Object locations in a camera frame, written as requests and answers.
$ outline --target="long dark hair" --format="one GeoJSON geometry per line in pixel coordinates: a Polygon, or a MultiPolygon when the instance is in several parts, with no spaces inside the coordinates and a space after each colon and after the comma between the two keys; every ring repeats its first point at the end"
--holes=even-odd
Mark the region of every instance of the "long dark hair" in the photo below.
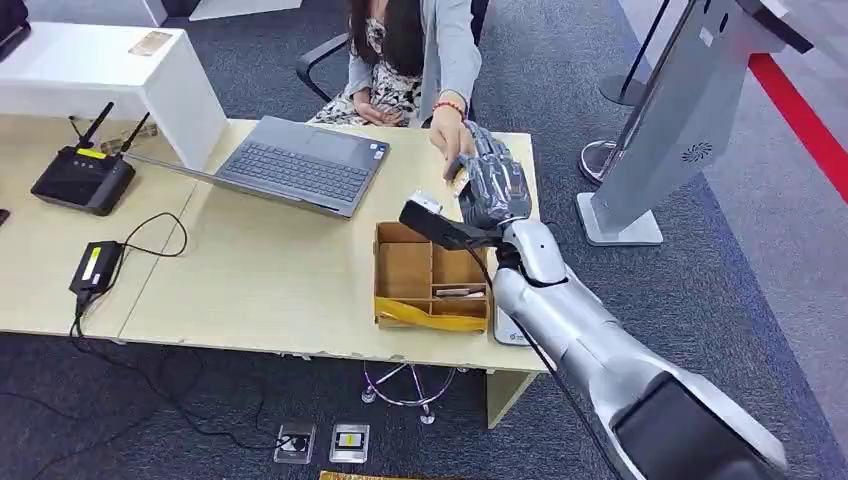
{"type": "MultiPolygon", "coordinates": [[[[366,63],[375,65],[377,52],[368,45],[366,20],[371,16],[371,0],[350,0],[351,51],[366,63]]],[[[386,5],[386,38],[383,56],[401,75],[417,76],[424,70],[424,29],[421,27],[420,0],[390,0],[386,5]]]]}

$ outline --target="floral dress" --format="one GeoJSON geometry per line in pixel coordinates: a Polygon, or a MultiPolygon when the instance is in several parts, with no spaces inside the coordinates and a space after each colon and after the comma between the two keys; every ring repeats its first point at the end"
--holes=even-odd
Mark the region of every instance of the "floral dress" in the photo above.
{"type": "MultiPolygon", "coordinates": [[[[371,71],[371,105],[382,112],[403,112],[399,126],[408,126],[421,108],[421,76],[410,77],[399,74],[383,58],[383,39],[386,29],[376,19],[368,19],[368,45],[380,58],[371,71]]],[[[353,108],[353,99],[344,92],[330,101],[309,123],[335,125],[371,125],[353,108]]]]}

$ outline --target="laptop keyboard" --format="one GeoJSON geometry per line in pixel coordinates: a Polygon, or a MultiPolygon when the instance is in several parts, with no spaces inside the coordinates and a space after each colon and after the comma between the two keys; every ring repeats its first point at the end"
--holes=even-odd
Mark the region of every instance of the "laptop keyboard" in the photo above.
{"type": "Polygon", "coordinates": [[[299,153],[245,142],[241,155],[225,171],[352,202],[368,178],[368,170],[308,160],[299,153]]]}

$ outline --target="desk leg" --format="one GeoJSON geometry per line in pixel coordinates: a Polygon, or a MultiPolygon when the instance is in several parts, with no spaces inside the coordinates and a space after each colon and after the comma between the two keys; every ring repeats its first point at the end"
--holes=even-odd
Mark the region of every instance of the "desk leg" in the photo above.
{"type": "Polygon", "coordinates": [[[536,372],[499,371],[486,375],[486,410],[489,428],[495,428],[521,394],[536,379],[536,372]]]}

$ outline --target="floor socket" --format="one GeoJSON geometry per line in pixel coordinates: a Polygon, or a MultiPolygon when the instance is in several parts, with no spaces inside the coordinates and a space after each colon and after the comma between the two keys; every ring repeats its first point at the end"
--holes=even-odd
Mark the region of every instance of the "floor socket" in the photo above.
{"type": "Polygon", "coordinates": [[[337,423],[330,444],[333,463],[365,463],[368,459],[369,425],[337,423]]]}
{"type": "Polygon", "coordinates": [[[310,423],[284,423],[280,425],[280,434],[277,436],[277,440],[280,446],[274,450],[275,462],[305,465],[312,460],[315,425],[310,423]]]}

